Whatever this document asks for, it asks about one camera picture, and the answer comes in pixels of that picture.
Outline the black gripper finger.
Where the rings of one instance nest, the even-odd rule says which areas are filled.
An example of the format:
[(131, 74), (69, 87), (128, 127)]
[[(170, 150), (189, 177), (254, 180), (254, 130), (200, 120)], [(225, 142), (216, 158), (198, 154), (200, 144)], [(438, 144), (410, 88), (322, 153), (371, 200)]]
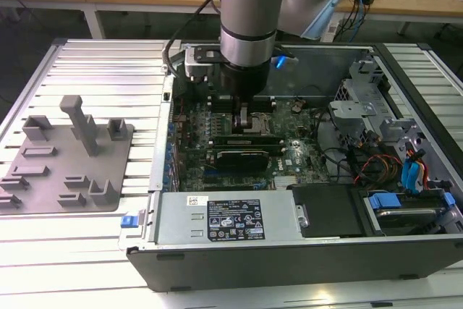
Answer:
[(249, 113), (249, 103), (238, 96), (232, 98), (232, 133), (242, 134), (252, 127), (252, 117)]

